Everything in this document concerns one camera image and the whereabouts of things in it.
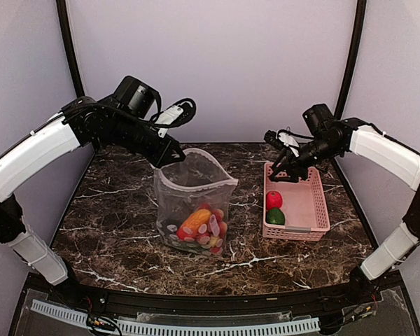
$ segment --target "marble table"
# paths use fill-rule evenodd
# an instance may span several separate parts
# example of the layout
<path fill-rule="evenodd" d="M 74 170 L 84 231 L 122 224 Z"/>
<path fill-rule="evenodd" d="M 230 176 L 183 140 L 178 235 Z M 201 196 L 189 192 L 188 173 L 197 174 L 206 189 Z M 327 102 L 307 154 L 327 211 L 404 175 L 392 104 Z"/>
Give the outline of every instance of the marble table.
<path fill-rule="evenodd" d="M 372 252 L 332 167 L 322 176 L 331 222 L 321 241 L 265 239 L 266 144 L 197 144 L 239 185 L 230 201 L 228 248 L 221 259 L 165 246 L 155 229 L 152 169 L 140 156 L 109 146 L 96 155 L 53 242 L 81 283 L 141 293 L 251 295 L 320 288 L 348 281 Z"/>

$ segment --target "wall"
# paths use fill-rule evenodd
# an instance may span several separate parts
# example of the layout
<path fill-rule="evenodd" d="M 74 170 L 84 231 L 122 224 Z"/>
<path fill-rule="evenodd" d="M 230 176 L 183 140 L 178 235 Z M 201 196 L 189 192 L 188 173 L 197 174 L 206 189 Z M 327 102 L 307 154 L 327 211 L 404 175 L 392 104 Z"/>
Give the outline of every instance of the wall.
<path fill-rule="evenodd" d="M 345 117 L 351 116 L 420 151 L 420 1 L 368 2 L 346 105 Z M 382 242 L 400 223 L 413 192 L 366 159 L 348 155 L 339 162 Z M 401 271 L 420 320 L 420 248 Z"/>
<path fill-rule="evenodd" d="M 0 154 L 75 98 L 54 1 L 0 0 Z M 49 242 L 90 159 L 62 157 L 17 192 L 25 220 Z M 0 245 L 0 335 L 8 332 L 29 268 Z"/>
<path fill-rule="evenodd" d="M 183 97 L 197 115 L 181 141 L 262 141 L 302 113 L 335 107 L 353 27 L 350 0 L 69 1 L 85 87 L 99 98 L 127 74 Z"/>

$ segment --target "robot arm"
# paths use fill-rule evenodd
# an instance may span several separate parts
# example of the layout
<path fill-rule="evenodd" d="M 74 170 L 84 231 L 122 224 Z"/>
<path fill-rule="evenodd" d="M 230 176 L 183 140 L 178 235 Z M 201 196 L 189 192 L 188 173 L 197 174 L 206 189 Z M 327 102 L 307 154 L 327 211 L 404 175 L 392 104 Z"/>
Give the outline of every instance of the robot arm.
<path fill-rule="evenodd" d="M 352 152 L 395 174 L 415 191 L 401 224 L 376 251 L 351 271 L 347 298 L 357 302 L 372 290 L 375 279 L 420 245 L 420 153 L 381 132 L 373 124 L 357 118 L 334 119 L 325 104 L 305 111 L 303 118 L 314 137 L 310 142 L 297 143 L 288 130 L 278 133 L 268 131 L 265 135 L 266 142 L 281 151 L 272 166 L 272 181 L 295 183 L 305 180 L 308 167 Z"/>
<path fill-rule="evenodd" d="M 157 113 L 144 120 L 153 102 Z M 101 101 L 81 97 L 66 105 L 1 155 L 0 243 L 11 247 L 50 284 L 70 291 L 76 280 L 73 271 L 23 222 L 13 193 L 52 161 L 89 143 L 96 150 L 106 144 L 123 146 L 142 154 L 154 167 L 184 160 L 178 141 L 167 135 L 167 130 L 189 122 L 196 112 L 195 103 L 182 99 L 163 112 L 160 105 L 156 90 L 127 76 Z"/>

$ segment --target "marble countertop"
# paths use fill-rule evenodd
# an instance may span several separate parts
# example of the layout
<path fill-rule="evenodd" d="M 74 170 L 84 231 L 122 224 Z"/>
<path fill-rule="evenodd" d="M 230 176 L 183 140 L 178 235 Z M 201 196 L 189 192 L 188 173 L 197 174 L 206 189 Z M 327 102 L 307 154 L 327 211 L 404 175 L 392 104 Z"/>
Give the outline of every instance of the marble countertop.
<path fill-rule="evenodd" d="M 352 203 L 330 167 L 322 175 L 331 223 L 320 241 L 263 238 L 266 144 L 199 144 L 239 179 L 230 200 L 222 258 L 165 246 L 155 229 L 153 171 L 140 156 L 109 146 L 90 165 L 53 248 L 81 283 L 141 293 L 252 295 L 320 288 L 348 281 L 372 252 Z"/>

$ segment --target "plastic bag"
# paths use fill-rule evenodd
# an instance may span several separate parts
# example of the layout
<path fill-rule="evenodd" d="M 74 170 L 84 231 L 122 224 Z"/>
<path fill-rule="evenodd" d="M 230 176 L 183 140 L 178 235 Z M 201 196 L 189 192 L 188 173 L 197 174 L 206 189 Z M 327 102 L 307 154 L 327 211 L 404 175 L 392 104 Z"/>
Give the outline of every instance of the plastic bag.
<path fill-rule="evenodd" d="M 206 256 L 221 256 L 228 230 L 232 178 L 205 150 L 185 149 L 185 160 L 155 169 L 159 204 L 157 230 L 166 245 Z"/>

